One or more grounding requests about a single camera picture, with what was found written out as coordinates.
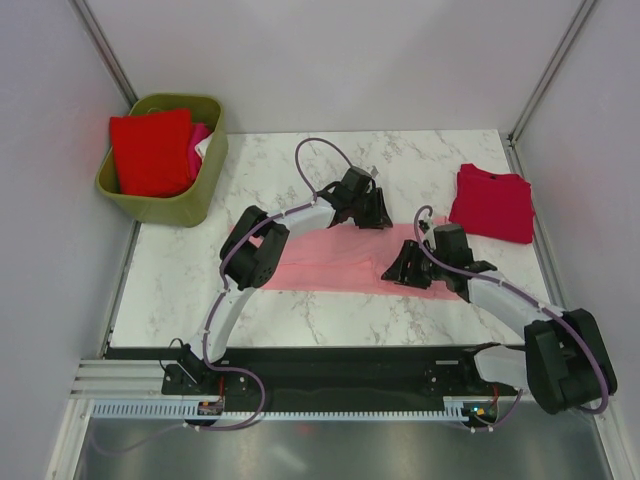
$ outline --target gray floor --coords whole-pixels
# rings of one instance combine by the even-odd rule
[[[122,448],[170,424],[93,420]],[[593,421],[520,405],[494,433],[416,423],[263,422],[238,432],[172,431],[118,458],[86,454],[91,480],[610,479]]]

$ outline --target dark red cloth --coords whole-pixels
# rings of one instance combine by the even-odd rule
[[[531,185],[515,173],[495,174],[473,164],[460,167],[449,219],[467,233],[516,243],[533,242]]]
[[[112,117],[109,127],[122,193],[173,197],[192,185],[187,160],[192,129],[188,109]]]

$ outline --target marble table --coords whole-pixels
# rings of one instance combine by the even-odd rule
[[[496,173],[509,167],[494,130],[230,135],[229,156],[201,225],[141,226],[117,313],[112,347],[163,347],[188,340],[221,288],[218,253],[244,209],[294,205],[309,192],[293,163],[309,135],[341,147],[355,165],[376,167],[394,223],[411,223],[418,207],[447,215],[462,163]],[[302,165],[321,188],[339,180],[345,164],[323,144],[307,144]],[[488,260],[541,300],[548,295],[534,249],[469,236],[477,259]],[[230,338],[231,346],[364,346],[520,343],[491,314],[462,300],[357,293],[257,291]]]

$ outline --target white wall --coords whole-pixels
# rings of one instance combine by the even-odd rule
[[[597,317],[640,451],[640,3],[600,2],[521,150],[572,306]]]
[[[0,65],[0,478],[35,480],[131,225],[93,186],[126,108],[66,0],[2,0]]]
[[[87,0],[138,95],[236,132],[513,127],[580,0]]]

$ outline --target plastic container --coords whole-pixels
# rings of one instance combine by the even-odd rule
[[[227,156],[228,143],[222,105],[214,98],[202,95],[159,93],[139,100],[129,115],[145,115],[176,108],[188,108],[194,123],[202,122],[213,132],[200,173],[189,190],[171,198],[139,197],[120,193],[113,148],[109,149],[98,171],[96,186],[100,193],[116,202],[139,222],[195,227],[207,218],[213,192]]]

